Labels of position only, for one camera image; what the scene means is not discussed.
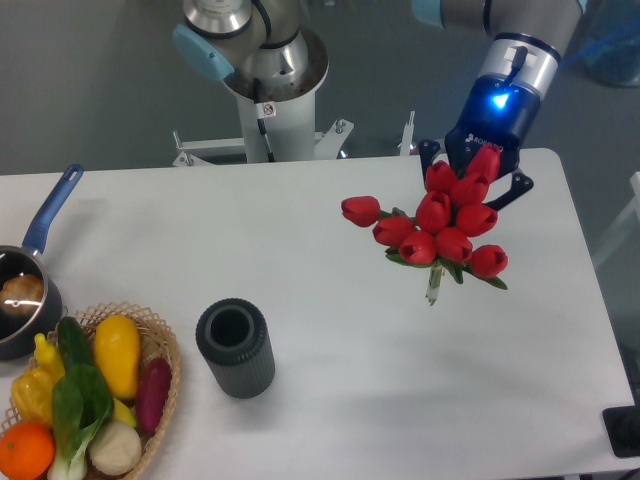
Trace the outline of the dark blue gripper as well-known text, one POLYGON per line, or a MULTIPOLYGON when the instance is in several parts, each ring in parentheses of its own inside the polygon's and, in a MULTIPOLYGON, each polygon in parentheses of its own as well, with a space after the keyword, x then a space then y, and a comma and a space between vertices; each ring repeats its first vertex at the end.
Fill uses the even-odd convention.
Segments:
MULTIPOLYGON (((485 202, 500 211, 534 188, 519 167, 520 148, 546 96, 560 62, 560 54, 534 37, 497 35, 470 90, 458 121, 444 140, 454 170, 462 172, 484 145, 498 147, 501 175, 511 174, 509 189, 485 202)), ((418 143, 422 174, 441 151, 439 140, 418 143)))

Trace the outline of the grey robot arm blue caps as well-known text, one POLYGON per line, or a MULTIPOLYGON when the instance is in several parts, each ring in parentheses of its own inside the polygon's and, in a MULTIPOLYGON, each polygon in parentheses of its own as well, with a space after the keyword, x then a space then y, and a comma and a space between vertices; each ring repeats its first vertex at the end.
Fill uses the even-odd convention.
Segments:
MULTIPOLYGON (((251 163, 334 158, 348 129, 318 134, 315 94, 328 72, 320 38, 304 27, 295 1, 186 1, 172 33, 186 63, 234 94, 251 163)), ((420 21, 484 31, 492 44, 455 126, 418 150, 423 165, 445 153, 465 169, 484 145, 499 149, 510 188, 502 209, 533 183, 519 151, 584 13, 582 1, 416 1, 420 21)))

